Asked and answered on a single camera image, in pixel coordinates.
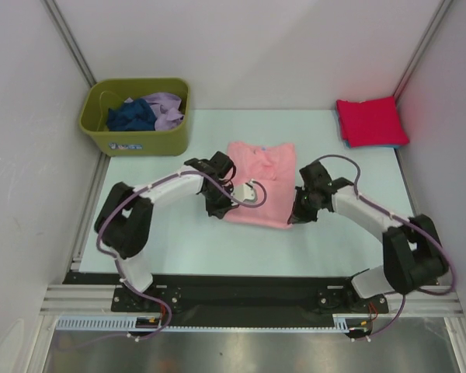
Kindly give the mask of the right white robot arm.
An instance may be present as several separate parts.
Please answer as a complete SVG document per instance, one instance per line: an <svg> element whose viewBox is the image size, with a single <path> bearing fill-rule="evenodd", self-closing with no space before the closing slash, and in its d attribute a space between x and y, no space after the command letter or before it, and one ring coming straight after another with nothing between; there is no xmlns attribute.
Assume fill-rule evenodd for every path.
<svg viewBox="0 0 466 373"><path fill-rule="evenodd" d="M318 160L300 169L302 186L296 194L292 225L318 220L321 210L353 221L381 243L383 264L352 276L343 292L343 304L360 312L371 297L421 291L450 270L433 220L421 214L402 217L361 194L355 181L333 179Z"/></svg>

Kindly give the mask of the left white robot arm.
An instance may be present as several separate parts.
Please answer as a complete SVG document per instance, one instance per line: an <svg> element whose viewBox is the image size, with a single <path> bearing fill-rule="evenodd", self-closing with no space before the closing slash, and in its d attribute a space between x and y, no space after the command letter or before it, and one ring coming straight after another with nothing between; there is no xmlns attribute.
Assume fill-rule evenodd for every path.
<svg viewBox="0 0 466 373"><path fill-rule="evenodd" d="M143 250L156 207L201 194L210 217L222 219L238 205L231 200L234 162L224 153L211 159L189 159L176 172L148 186L116 183L94 224L96 248L112 257L122 280L132 287L129 301L137 309L150 309L156 301L153 276Z"/></svg>

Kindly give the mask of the pink t shirt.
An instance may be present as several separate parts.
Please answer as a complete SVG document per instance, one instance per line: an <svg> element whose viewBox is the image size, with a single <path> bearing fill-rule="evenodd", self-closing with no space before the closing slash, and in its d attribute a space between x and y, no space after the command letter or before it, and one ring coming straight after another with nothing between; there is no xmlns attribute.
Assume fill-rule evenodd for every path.
<svg viewBox="0 0 466 373"><path fill-rule="evenodd" d="M289 228L287 221L294 202L297 165L294 144L266 147L235 141L228 144L227 155L237 169L232 178L233 185L237 187L255 180L260 183L254 186L258 199L263 199L264 192L267 192L267 199L258 208L237 207L229 211L224 220L244 225Z"/></svg>

